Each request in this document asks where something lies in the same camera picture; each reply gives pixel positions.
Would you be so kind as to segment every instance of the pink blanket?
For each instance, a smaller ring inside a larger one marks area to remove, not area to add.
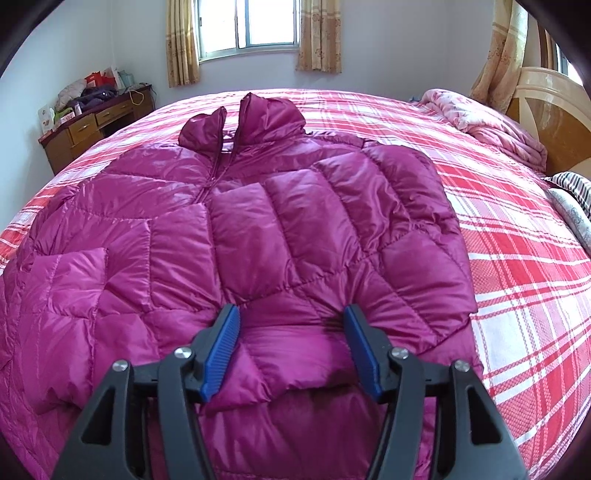
[[[498,148],[535,171],[545,172],[545,146],[507,116],[448,90],[429,90],[421,103],[439,111],[459,131]]]

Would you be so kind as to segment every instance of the pillow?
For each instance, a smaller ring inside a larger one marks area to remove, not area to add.
[[[577,200],[587,218],[591,220],[591,180],[573,171],[557,173],[546,180],[569,192]]]
[[[564,190],[550,189],[548,194],[556,211],[562,216],[585,251],[591,256],[591,220],[585,216],[577,201]]]
[[[74,100],[82,95],[86,88],[86,79],[80,79],[69,84],[57,96],[56,112],[64,109],[70,100]]]

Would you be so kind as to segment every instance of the puffer jacket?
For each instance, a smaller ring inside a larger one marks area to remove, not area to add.
[[[199,413],[220,479],[365,477],[384,411],[357,386],[348,304],[425,360],[480,368],[465,243],[431,161],[308,135],[288,100],[250,94],[239,115],[231,151],[221,108],[62,189],[0,277],[0,429],[38,480],[114,360],[165,357],[225,303],[242,331]],[[417,478],[433,424],[428,402]]]

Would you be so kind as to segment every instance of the beige floral curtain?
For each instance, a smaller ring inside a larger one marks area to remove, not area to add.
[[[505,113],[515,93],[527,41],[527,12],[514,0],[496,0],[488,60],[470,97]]]
[[[167,0],[166,58],[170,87],[199,81],[194,0]]]
[[[340,0],[302,0],[297,69],[342,72]]]

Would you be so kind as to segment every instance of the pile of clothes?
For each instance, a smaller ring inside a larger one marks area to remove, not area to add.
[[[86,79],[77,80],[59,93],[56,112],[59,116],[67,115],[75,110],[77,103],[80,110],[86,112],[116,96],[117,88],[110,84],[88,87]]]

